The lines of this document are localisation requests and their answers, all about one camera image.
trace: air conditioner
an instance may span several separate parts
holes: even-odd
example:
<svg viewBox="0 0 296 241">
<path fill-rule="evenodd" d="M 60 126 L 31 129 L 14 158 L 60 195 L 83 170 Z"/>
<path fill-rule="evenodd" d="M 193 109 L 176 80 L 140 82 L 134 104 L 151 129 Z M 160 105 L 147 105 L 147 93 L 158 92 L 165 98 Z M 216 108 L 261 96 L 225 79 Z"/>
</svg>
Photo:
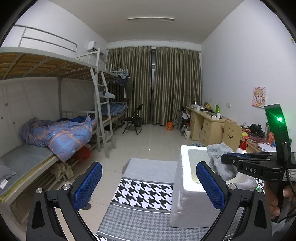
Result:
<svg viewBox="0 0 296 241">
<path fill-rule="evenodd" d="M 87 46 L 87 51 L 88 52 L 95 52 L 95 51 L 98 51 L 98 48 L 96 46 L 96 42 L 93 40 L 93 41 L 89 41 L 88 43 L 88 46 Z"/>
</svg>

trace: cartoon poster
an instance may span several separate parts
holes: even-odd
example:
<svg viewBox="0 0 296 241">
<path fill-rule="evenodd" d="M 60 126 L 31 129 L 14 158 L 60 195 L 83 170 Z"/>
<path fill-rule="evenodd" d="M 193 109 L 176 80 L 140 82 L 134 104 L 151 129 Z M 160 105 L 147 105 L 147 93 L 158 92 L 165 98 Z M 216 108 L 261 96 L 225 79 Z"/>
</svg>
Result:
<svg viewBox="0 0 296 241">
<path fill-rule="evenodd" d="M 252 106 L 264 108 L 266 101 L 266 87 L 253 87 Z"/>
</svg>

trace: houndstooth rug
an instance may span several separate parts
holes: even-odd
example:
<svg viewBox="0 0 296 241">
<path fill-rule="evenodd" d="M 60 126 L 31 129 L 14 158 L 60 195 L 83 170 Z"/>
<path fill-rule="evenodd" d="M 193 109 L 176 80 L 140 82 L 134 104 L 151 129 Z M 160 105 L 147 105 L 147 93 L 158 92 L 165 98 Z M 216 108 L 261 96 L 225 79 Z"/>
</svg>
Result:
<svg viewBox="0 0 296 241">
<path fill-rule="evenodd" d="M 263 181 L 256 179 L 263 188 Z M 172 183 L 151 183 L 122 178 L 96 233 L 99 241 L 193 241 L 201 240 L 209 228 L 173 228 L 169 225 Z M 243 208 L 225 237 L 231 240 Z"/>
</svg>

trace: ladder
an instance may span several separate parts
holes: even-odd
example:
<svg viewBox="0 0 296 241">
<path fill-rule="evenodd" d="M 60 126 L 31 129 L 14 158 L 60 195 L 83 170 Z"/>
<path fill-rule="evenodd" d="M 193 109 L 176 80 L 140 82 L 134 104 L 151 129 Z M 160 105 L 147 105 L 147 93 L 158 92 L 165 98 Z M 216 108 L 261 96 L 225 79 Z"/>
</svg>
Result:
<svg viewBox="0 0 296 241">
<path fill-rule="evenodd" d="M 108 86 L 107 86 L 107 83 L 106 83 L 104 72 L 99 69 L 99 66 L 98 66 L 99 65 L 99 59 L 100 59 L 100 49 L 98 49 L 98 53 L 97 53 L 96 73 L 94 72 L 93 68 L 90 68 L 91 77 L 92 77 L 93 83 L 94 83 L 94 112 L 95 112 L 95 118 L 97 120 L 96 138 L 97 138 L 97 143 L 98 143 L 98 151 L 102 150 L 101 142 L 100 142 L 100 138 L 102 138 L 106 158 L 109 158 L 107 141 L 112 139 L 112 147 L 113 148 L 115 148 L 115 141 L 114 141 L 114 134 L 113 134 L 113 128 L 112 128 L 112 120 L 111 120 L 111 113 L 110 113 L 109 98 L 105 98 L 106 101 L 104 101 L 102 103 L 100 101 L 99 86 L 104 87 L 104 91 L 106 91 L 106 92 L 108 92 Z M 99 74 L 102 77 L 103 84 L 98 83 Z M 103 104 L 107 104 L 107 109 L 108 109 L 108 118 L 105 121 L 103 121 L 102 110 L 101 110 L 101 106 Z M 110 125 L 110 135 L 106 138 L 104 127 L 107 126 L 107 125 Z"/>
</svg>

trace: curtain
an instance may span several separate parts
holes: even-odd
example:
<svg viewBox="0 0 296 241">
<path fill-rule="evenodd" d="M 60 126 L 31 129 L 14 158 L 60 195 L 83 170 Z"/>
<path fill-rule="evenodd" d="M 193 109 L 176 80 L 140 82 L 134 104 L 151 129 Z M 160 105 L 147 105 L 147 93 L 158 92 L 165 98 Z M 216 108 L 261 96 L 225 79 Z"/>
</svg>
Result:
<svg viewBox="0 0 296 241">
<path fill-rule="evenodd" d="M 182 106 L 201 104 L 200 60 L 197 51 L 157 47 L 153 124 L 174 121 Z"/>
<path fill-rule="evenodd" d="M 124 70 L 133 81 L 132 99 L 128 102 L 128 115 L 131 116 L 135 109 L 143 104 L 140 111 L 142 122 L 150 119 L 151 97 L 151 47 L 125 47 L 110 49 L 107 57 L 107 70 L 114 64 Z M 116 83 L 108 85 L 110 93 L 115 95 L 116 102 L 123 101 L 123 87 Z"/>
</svg>

